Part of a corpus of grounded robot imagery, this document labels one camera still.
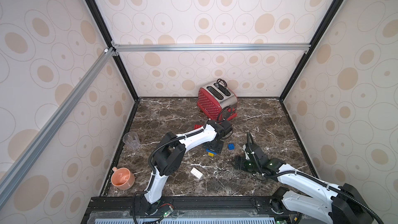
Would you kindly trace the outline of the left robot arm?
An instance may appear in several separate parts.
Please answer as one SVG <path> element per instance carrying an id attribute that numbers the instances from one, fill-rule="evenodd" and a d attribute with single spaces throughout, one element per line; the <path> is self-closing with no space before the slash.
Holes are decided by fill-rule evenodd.
<path id="1" fill-rule="evenodd" d="M 203 146 L 212 153 L 220 154 L 224 140 L 232 131 L 233 127 L 227 120 L 208 120 L 202 127 L 187 133 L 167 133 L 148 158 L 152 172 L 144 194 L 146 201 L 154 204 L 161 199 L 167 179 L 179 169 L 188 151 Z"/>

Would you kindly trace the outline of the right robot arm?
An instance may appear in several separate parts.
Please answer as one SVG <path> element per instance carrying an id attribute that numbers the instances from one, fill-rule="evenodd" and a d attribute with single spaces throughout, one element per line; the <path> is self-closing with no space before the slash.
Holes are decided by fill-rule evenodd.
<path id="1" fill-rule="evenodd" d="M 300 191 L 281 187 L 275 193 L 277 205 L 326 224 L 381 224 L 383 220 L 365 203 L 357 189 L 328 183 L 292 167 L 286 162 L 269 158 L 254 144 L 244 145 L 244 156 L 234 158 L 234 168 L 264 179 L 278 181 Z"/>

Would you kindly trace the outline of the red lego brick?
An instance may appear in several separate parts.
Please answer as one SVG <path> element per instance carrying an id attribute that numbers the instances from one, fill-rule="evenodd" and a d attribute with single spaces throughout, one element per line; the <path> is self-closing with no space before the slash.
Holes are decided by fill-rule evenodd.
<path id="1" fill-rule="evenodd" d="M 201 128 L 202 127 L 202 125 L 198 125 L 198 124 L 195 124 L 194 125 L 194 129 L 196 130 L 196 129 L 199 129 L 199 128 Z"/>

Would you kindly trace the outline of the white lego brick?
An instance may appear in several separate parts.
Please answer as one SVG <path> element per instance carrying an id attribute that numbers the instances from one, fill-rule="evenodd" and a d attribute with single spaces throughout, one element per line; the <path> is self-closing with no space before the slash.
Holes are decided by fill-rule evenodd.
<path id="1" fill-rule="evenodd" d="M 203 176 L 203 173 L 200 172 L 200 171 L 199 171 L 198 169 L 196 169 L 196 168 L 192 168 L 192 170 L 190 171 L 190 173 L 191 173 L 192 175 L 194 175 L 197 179 L 201 179 L 202 176 Z"/>

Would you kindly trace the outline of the dark blue long lego brick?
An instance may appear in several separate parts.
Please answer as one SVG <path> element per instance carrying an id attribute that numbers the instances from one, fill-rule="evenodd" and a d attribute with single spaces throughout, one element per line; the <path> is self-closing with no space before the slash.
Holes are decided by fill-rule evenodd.
<path id="1" fill-rule="evenodd" d="M 217 154 L 215 151 L 212 151 L 212 150 L 209 150 L 209 149 L 206 149 L 206 151 L 209 152 L 209 153 Z"/>

